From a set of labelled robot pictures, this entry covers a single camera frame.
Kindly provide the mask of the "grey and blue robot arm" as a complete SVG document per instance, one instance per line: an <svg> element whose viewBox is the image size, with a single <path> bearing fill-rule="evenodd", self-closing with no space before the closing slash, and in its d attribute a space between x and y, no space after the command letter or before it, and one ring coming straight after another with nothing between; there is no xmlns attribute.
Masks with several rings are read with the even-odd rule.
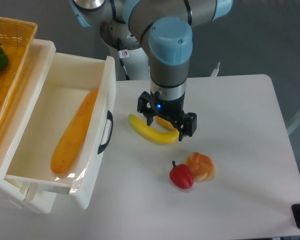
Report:
<svg viewBox="0 0 300 240"><path fill-rule="evenodd" d="M112 34L118 51L136 45L149 60L150 90L137 100L137 111L150 126L160 117L176 129L180 140L191 137L197 115L183 110L193 51L193 27L212 22L232 8L231 0L112 0L111 18L123 29Z"/></svg>

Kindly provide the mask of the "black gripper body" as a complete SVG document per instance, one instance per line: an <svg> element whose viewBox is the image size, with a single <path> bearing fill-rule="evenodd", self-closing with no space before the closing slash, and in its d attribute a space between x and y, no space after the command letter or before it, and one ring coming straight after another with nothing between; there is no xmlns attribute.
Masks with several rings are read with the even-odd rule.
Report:
<svg viewBox="0 0 300 240"><path fill-rule="evenodd" d="M179 121L184 115L185 94L174 100L163 100L160 96L158 91L151 93L151 107L154 112L165 120Z"/></svg>

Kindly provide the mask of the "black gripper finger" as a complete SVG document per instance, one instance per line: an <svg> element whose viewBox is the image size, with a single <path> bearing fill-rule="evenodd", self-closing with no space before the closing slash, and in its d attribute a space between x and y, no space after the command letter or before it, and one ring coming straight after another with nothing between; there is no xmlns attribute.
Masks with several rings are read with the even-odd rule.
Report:
<svg viewBox="0 0 300 240"><path fill-rule="evenodd" d="M194 112L181 112L170 117L170 123L179 132L178 141L181 142L184 137L192 137L197 130L197 114Z"/></svg>
<svg viewBox="0 0 300 240"><path fill-rule="evenodd" d="M146 118L146 124L150 126L153 122L155 111L151 107L151 95L143 91L137 100L137 112Z"/></svg>

